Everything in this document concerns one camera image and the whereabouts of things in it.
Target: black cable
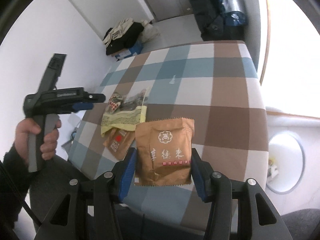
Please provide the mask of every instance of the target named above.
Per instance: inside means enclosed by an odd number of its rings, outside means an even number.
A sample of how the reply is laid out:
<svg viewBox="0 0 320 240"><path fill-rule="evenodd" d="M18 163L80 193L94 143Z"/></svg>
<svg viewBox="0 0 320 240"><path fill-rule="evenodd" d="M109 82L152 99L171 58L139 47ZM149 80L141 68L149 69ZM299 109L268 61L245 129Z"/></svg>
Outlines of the black cable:
<svg viewBox="0 0 320 240"><path fill-rule="evenodd" d="M15 195L21 206L24 208L24 210L27 212L29 217L40 227L41 221L38 219L38 217L34 214L34 212L31 210L31 208L28 206L26 201L23 199L23 197L20 195L19 190L17 189L16 185L14 184L13 180L11 179L9 173L3 166L2 161L0 160L0 172L4 175L5 180L7 181L12 193Z"/></svg>

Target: small brown packet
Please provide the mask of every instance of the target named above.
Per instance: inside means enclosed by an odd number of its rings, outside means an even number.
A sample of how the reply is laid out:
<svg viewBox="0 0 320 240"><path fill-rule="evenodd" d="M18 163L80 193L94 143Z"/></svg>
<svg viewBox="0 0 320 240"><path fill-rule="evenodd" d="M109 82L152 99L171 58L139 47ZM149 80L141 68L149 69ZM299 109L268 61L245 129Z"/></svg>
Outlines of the small brown packet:
<svg viewBox="0 0 320 240"><path fill-rule="evenodd" d="M126 156L134 137L134 131L112 128L103 145L108 148L117 160L122 161Z"/></svg>
<svg viewBox="0 0 320 240"><path fill-rule="evenodd" d="M138 124L135 185L190 184L193 135L193 119L175 118Z"/></svg>

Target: food packet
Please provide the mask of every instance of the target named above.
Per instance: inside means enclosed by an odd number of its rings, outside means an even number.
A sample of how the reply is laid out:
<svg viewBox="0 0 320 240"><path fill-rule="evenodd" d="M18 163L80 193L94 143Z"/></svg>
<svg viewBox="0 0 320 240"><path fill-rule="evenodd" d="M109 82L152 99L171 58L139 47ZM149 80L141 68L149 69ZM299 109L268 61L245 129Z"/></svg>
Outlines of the food packet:
<svg viewBox="0 0 320 240"><path fill-rule="evenodd" d="M149 89L143 89L132 97L114 92L109 99L101 121L101 136L113 127L134 131L136 124L146 120Z"/></svg>
<svg viewBox="0 0 320 240"><path fill-rule="evenodd" d="M138 124L135 185L190 184L193 135L193 119L175 118Z"/></svg>
<svg viewBox="0 0 320 240"><path fill-rule="evenodd" d="M134 131L112 128L103 145L119 161L122 161L134 140Z"/></svg>

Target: gripper handle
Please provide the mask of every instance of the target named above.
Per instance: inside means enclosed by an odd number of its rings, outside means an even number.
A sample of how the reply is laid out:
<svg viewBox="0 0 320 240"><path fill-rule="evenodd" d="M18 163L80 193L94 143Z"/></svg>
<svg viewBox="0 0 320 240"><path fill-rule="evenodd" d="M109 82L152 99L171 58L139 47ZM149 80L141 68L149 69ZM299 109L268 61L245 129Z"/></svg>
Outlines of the gripper handle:
<svg viewBox="0 0 320 240"><path fill-rule="evenodd" d="M59 116L48 114L35 115L32 118L41 127L41 132L37 135L32 133L28 135L29 172L39 171L44 167L45 160L42 159L40 146L44 143L44 137L55 129Z"/></svg>

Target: blue box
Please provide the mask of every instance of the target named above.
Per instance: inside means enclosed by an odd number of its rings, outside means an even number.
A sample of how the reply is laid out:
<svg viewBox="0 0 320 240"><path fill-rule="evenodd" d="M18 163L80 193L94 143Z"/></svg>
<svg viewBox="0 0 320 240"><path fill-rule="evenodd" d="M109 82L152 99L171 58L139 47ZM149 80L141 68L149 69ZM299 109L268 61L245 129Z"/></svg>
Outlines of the blue box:
<svg viewBox="0 0 320 240"><path fill-rule="evenodd" d="M143 45L140 41L137 41L133 47L129 48L129 49L124 49L124 50L121 50L120 52L117 52L117 54L115 54L115 58L116 59L124 59L124 58L128 58L128 57L131 57L131 56L136 56L138 54L141 53L143 49Z"/></svg>

